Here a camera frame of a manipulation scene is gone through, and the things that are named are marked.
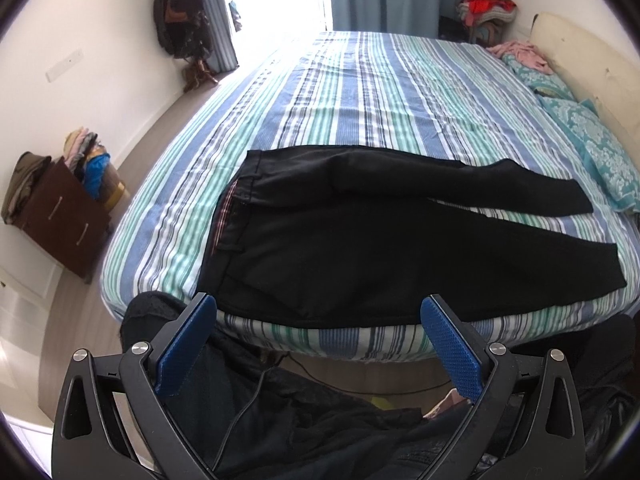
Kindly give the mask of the black pants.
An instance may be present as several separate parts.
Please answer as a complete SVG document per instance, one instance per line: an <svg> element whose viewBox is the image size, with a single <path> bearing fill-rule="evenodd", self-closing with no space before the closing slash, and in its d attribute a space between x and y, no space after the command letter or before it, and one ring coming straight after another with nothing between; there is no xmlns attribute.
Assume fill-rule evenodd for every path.
<svg viewBox="0 0 640 480"><path fill-rule="evenodd" d="M412 325L437 295L466 322L595 300L613 243L499 219L591 214L574 180L366 146L249 151L222 192L196 288L224 312L315 330Z"/></svg>

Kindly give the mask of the dark brown wooden dresser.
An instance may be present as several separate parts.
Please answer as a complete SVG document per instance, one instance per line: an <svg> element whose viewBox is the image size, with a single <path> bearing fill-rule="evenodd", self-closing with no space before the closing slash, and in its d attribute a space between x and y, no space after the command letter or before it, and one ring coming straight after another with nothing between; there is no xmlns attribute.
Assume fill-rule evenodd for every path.
<svg viewBox="0 0 640 480"><path fill-rule="evenodd" d="M62 159L50 163L14 226L86 283L114 231L110 213L90 197Z"/></svg>

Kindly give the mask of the folded clothes stack on dresser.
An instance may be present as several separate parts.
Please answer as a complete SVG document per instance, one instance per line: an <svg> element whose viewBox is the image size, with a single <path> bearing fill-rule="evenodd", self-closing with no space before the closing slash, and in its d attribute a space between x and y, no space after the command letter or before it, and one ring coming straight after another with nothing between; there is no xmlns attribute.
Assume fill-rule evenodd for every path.
<svg viewBox="0 0 640 480"><path fill-rule="evenodd" d="M99 135L85 127L70 132L64 141L63 159L67 169L88 194L97 200L106 170L111 163L111 155Z"/></svg>

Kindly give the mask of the olive garment on dresser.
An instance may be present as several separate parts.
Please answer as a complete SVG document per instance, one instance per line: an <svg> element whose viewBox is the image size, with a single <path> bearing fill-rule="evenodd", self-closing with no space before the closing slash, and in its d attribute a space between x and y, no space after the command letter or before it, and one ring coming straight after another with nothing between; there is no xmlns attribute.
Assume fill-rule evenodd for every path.
<svg viewBox="0 0 640 480"><path fill-rule="evenodd" d="M4 224L14 223L51 162L51 156L36 155L32 152L25 152L17 159L1 207L1 219Z"/></svg>

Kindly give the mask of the teal floral pillow near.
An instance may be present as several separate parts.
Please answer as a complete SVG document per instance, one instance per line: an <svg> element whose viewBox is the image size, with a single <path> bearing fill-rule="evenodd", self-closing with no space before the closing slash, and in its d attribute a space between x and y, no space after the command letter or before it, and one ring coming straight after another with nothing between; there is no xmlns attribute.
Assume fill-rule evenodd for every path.
<svg viewBox="0 0 640 480"><path fill-rule="evenodd" d="M618 212L639 212L639 171L595 112L575 101L538 96L542 108L574 145L588 174Z"/></svg>

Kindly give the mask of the teal floral pillow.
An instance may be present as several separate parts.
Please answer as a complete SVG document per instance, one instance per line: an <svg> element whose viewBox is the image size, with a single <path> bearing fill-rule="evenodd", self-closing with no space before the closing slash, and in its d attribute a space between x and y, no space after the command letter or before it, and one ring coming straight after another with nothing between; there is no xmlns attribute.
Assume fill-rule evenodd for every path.
<svg viewBox="0 0 640 480"><path fill-rule="evenodd" d="M639 171L595 112L575 101L538 96L542 108L574 145L588 174L618 212L639 212Z"/></svg>
<svg viewBox="0 0 640 480"><path fill-rule="evenodd" d="M513 54L503 55L502 62L534 93L548 98L574 101L574 93L556 73L548 75L529 68L518 62Z"/></svg>

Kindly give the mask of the striped blue green bed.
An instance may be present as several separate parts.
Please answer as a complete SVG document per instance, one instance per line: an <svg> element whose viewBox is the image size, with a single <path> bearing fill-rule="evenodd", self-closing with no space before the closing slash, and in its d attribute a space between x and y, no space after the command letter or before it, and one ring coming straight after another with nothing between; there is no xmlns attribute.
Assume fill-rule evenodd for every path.
<svg viewBox="0 0 640 480"><path fill-rule="evenodd" d="M195 292L218 198L249 150L361 144L488 165L510 158L572 178L593 213L510 220L618 247L626 286L602 298L477 323L520 344L584 330L639 301L639 233L588 174L562 128L481 47L380 32L328 32L290 58L234 75L160 155L108 248L101 297L113 318L148 290Z"/></svg>

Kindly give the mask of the teal floral pillow far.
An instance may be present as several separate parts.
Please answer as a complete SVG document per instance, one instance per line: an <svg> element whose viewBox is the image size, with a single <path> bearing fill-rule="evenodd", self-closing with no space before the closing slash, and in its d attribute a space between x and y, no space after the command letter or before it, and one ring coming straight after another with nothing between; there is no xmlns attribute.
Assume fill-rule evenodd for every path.
<svg viewBox="0 0 640 480"><path fill-rule="evenodd" d="M529 68L518 62L513 54L503 55L502 62L534 93L548 98L574 101L574 93L556 73L548 75Z"/></svg>

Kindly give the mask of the blue striped curtain left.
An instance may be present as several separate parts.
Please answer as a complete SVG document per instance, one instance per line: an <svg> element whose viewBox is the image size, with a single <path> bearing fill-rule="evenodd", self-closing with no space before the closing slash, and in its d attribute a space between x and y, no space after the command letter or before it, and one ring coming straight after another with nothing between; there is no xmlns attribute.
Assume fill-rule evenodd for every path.
<svg viewBox="0 0 640 480"><path fill-rule="evenodd" d="M216 73L232 72L239 66L233 47L229 10L226 0L203 0L213 47L207 63Z"/></svg>

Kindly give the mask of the pink crumpled garment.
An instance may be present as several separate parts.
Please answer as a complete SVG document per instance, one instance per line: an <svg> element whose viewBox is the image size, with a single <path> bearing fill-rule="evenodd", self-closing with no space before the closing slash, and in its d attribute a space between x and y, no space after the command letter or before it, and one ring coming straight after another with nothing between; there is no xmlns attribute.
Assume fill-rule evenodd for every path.
<svg viewBox="0 0 640 480"><path fill-rule="evenodd" d="M552 68L539 49L529 41L510 40L488 48L488 52L496 58L513 55L523 66L539 73L551 75Z"/></svg>

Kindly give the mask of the cream padded headboard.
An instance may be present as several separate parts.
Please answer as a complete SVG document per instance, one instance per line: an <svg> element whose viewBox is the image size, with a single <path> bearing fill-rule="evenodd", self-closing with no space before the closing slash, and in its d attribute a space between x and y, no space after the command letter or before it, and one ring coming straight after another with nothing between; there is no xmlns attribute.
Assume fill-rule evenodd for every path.
<svg viewBox="0 0 640 480"><path fill-rule="evenodd" d="M529 40L579 101L593 102L600 121L638 164L638 67L588 30L552 13L535 16Z"/></svg>

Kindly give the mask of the dark hanging bags and coats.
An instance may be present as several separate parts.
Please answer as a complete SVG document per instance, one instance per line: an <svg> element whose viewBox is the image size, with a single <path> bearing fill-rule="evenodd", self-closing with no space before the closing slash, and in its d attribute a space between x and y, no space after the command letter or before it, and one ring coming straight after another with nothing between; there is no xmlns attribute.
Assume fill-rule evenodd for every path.
<svg viewBox="0 0 640 480"><path fill-rule="evenodd" d="M218 84L207 63L213 39L203 0L154 0L153 18L163 50L188 63L182 70L183 92L190 92L206 81Z"/></svg>

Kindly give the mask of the red clothes pile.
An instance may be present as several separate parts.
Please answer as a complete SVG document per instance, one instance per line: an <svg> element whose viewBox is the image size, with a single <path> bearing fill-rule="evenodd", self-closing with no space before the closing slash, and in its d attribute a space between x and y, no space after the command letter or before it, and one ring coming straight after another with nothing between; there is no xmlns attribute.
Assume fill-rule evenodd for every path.
<svg viewBox="0 0 640 480"><path fill-rule="evenodd" d="M493 47L500 44L504 29L515 20L518 5L513 0L460 0L456 10L469 42Z"/></svg>

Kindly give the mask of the white wall switch plate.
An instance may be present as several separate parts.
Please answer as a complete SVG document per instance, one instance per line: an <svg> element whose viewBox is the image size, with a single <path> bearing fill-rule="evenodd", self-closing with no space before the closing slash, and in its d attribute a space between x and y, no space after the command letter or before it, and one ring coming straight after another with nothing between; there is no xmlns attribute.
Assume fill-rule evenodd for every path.
<svg viewBox="0 0 640 480"><path fill-rule="evenodd" d="M47 82L52 84L53 81L56 81L66 72L75 67L78 63L80 63L84 59L84 52L81 49L77 49L73 51L70 55L67 55L66 58L63 58L60 62L57 62L51 68L46 71L46 79Z"/></svg>

